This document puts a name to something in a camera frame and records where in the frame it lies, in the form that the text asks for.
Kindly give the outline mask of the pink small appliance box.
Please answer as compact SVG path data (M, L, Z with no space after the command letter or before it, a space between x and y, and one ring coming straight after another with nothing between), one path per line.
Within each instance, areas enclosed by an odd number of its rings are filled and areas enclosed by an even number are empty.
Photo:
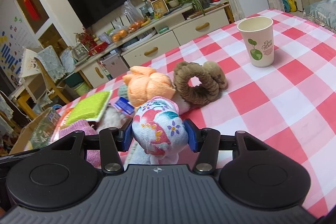
M101 60L101 62L113 79L129 70L129 66L127 65L126 61L118 54L104 58Z

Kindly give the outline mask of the red white checkered tablecloth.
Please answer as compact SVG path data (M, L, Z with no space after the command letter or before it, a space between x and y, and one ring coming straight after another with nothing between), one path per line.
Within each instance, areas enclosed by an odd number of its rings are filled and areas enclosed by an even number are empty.
M146 66L173 75L182 61L217 62L228 80L219 99L185 114L198 127L245 130L308 171L303 207L320 218L335 205L335 34L278 10L272 18L274 62L253 66L231 24L174 48Z

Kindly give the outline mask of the orange knitted yarn bundle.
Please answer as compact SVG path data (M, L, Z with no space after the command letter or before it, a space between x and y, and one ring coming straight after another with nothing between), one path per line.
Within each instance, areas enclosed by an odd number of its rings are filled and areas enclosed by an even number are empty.
M151 67L133 66L131 73L122 77L127 86L128 100L135 108L154 97L173 98L175 88L169 76Z

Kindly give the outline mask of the red berry bouquet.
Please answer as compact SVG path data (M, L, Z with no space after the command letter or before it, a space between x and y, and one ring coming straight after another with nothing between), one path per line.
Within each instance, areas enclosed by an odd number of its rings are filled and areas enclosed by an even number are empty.
M75 33L75 38L76 41L82 44L87 50L91 50L92 48L97 46L95 38L93 37L91 32L88 31L85 27L83 27L82 32Z

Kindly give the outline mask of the paper cup with green print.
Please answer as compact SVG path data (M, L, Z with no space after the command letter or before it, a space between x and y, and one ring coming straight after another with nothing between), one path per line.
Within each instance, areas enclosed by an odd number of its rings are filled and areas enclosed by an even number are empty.
M255 16L242 20L238 30L244 40L253 66L268 67L274 62L273 20Z

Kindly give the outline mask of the cream TV cabinet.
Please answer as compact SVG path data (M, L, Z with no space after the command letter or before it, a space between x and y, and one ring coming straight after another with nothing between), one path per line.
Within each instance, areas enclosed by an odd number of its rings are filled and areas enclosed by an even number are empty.
M101 62L104 58L118 54L129 67L142 65L229 24L227 12L231 9L227 1L211 6L206 9L205 14L196 12L188 15L192 8L191 4L186 4L162 18L152 20L148 25L78 65L75 72L80 73L92 86L97 87L108 81L107 75L103 72L106 68Z

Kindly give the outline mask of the floral white soft toy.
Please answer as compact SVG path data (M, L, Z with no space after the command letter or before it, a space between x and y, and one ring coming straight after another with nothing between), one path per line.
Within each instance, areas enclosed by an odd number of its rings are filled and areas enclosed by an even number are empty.
M178 105L163 97L154 97L141 105L131 129L136 147L127 156L127 165L177 164L179 153L189 142Z

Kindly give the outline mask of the white fluffy plush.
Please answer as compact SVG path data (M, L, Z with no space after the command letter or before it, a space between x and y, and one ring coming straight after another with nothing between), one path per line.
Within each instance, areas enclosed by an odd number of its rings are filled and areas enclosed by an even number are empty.
M114 106L108 106L97 124L96 132L99 133L101 130L110 127L121 128L126 120L127 116L125 114L118 111Z

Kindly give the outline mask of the green waste bin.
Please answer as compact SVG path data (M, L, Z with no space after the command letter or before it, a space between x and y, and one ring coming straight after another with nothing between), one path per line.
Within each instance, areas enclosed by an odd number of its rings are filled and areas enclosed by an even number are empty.
M73 87L73 90L79 95L83 96L91 91L91 88L87 85L86 82L79 83L75 87Z

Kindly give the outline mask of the red gift box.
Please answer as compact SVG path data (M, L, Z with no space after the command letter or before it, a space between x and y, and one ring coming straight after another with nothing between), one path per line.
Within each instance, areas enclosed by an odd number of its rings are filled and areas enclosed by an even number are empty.
M101 42L100 44L97 44L96 46L94 46L89 52L88 54L90 56L94 56L96 54L101 53L102 51L106 50L106 48L109 46L109 44L107 42Z

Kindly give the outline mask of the bag of oranges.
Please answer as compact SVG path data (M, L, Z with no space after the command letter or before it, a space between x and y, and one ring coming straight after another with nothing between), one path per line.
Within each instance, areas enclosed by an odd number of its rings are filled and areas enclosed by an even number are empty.
M139 13L139 10L131 3L131 0L126 0L121 8L123 16L126 17L126 22L116 22L114 30L110 33L112 42L117 43L129 34L137 31L145 22L144 17Z

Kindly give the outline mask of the green striped sponge cloth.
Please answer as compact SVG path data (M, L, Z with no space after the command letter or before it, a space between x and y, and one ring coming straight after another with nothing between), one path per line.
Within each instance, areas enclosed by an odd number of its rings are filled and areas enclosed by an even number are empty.
M99 122L102 118L112 91L101 91L81 100L70 112L66 121L66 126L70 126L79 120L87 122Z

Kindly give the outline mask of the blue small packet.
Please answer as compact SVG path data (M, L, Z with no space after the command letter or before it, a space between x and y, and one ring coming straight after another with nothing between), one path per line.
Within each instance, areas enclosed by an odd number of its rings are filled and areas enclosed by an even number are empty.
M120 97L115 103L114 107L124 113L125 115L131 116L134 113L134 107L130 104L130 102L123 97Z

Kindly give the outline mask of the wooden dining chair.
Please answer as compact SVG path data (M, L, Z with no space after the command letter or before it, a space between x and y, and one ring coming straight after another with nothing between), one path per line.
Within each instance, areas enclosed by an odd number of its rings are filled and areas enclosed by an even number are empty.
M69 103L69 95L63 82L67 71L52 46L24 48L19 79L33 102L40 108L52 104L58 97Z

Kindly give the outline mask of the small framed picture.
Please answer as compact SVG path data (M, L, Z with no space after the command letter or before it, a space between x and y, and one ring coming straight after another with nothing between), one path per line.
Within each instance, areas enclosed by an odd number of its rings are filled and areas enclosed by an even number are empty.
M154 11L161 15L165 15L169 12L169 9L167 7L167 4L165 3L165 0L154 0L152 1L151 5Z

